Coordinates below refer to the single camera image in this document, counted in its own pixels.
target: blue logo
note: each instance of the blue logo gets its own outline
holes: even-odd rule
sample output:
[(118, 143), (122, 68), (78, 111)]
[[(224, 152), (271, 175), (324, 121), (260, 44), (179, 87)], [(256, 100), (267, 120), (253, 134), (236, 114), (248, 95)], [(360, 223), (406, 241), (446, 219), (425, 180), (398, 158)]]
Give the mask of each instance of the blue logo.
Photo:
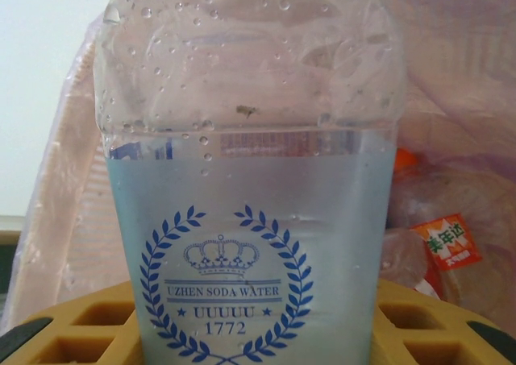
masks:
[[(240, 359), (261, 363), (267, 357), (275, 356), (277, 350), (288, 347), (288, 342), (298, 336), (298, 329), (305, 325), (302, 319), (310, 312), (309, 303), (313, 300), (310, 290), (314, 285), (314, 282), (309, 279), (311, 267), (306, 264), (306, 254), (302, 253), (299, 241), (294, 242), (290, 238), (289, 230), (280, 232), (278, 221), (273, 219), (269, 222), (264, 212), (260, 211), (258, 218), (255, 218), (252, 209), (246, 205), (244, 212), (235, 213), (235, 216), (242, 220), (241, 227), (250, 228), (251, 232), (257, 233), (273, 250), (276, 250), (283, 266), (288, 270), (289, 294), (284, 311), (279, 319), (271, 324), (270, 329), (256, 339), (247, 341), (240, 353), (229, 356), (220, 355), (205, 342), (185, 333), (177, 324), (177, 319), (185, 316), (185, 310), (183, 308), (178, 310), (177, 317), (166, 313), (164, 300), (159, 294), (158, 270), (161, 267), (161, 260), (165, 257), (165, 251), (171, 248), (173, 242), (180, 239), (183, 234), (190, 232), (192, 228), (200, 227), (198, 219), (204, 216), (206, 214), (203, 212), (196, 213), (193, 206), (188, 209), (185, 218), (177, 212), (173, 219), (173, 227), (170, 227), (166, 220), (163, 221), (162, 234), (154, 230), (152, 241), (145, 243), (147, 253), (142, 253), (140, 281), (144, 288), (142, 296), (147, 303), (146, 309), (150, 315), (150, 322), (156, 327), (157, 334), (167, 342), (167, 347), (179, 350), (178, 355), (181, 357), (191, 357), (192, 363), (201, 363), (207, 358), (212, 358), (215, 365), (224, 363), (239, 365)], [(241, 275), (259, 259), (260, 254), (250, 243), (226, 240), (223, 235), (219, 235), (216, 240), (187, 246), (183, 256), (201, 275), (215, 273)], [(236, 308), (231, 309), (232, 313), (235, 313)], [(244, 314), (248, 311), (247, 308), (239, 309), (240, 313), (245, 309)], [(266, 308), (263, 313), (265, 316), (270, 316), (271, 310)]]
[(258, 261), (260, 253), (252, 244), (224, 240), (224, 236), (220, 234), (218, 240), (187, 246), (184, 257), (201, 275), (243, 275)]

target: red label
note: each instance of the red label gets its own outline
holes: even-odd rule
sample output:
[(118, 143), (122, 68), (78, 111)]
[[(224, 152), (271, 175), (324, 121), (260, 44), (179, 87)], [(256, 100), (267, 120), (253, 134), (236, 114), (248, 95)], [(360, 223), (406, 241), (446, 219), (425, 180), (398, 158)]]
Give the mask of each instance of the red label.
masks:
[(438, 218), (412, 228), (418, 232), (442, 271), (482, 260), (473, 236), (460, 214)]

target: water droplet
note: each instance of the water droplet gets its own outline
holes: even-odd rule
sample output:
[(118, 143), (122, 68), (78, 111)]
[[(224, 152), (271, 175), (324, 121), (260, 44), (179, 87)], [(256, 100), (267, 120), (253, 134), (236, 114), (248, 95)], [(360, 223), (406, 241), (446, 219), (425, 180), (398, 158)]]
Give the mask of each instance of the water droplet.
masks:
[(328, 113), (324, 113), (319, 115), (319, 119), (317, 121), (317, 126), (324, 127), (328, 126), (331, 123), (331, 115)]
[(212, 131), (214, 129), (214, 125), (211, 121), (206, 120), (202, 123), (202, 129)]
[(288, 9), (290, 9), (290, 2), (288, 0), (281, 0), (280, 1), (280, 9), (281, 10), (288, 10)]
[(116, 6), (108, 5), (104, 12), (104, 23), (118, 24), (120, 23), (120, 13)]
[(141, 15), (144, 19), (150, 19), (152, 17), (151, 8), (142, 8)]

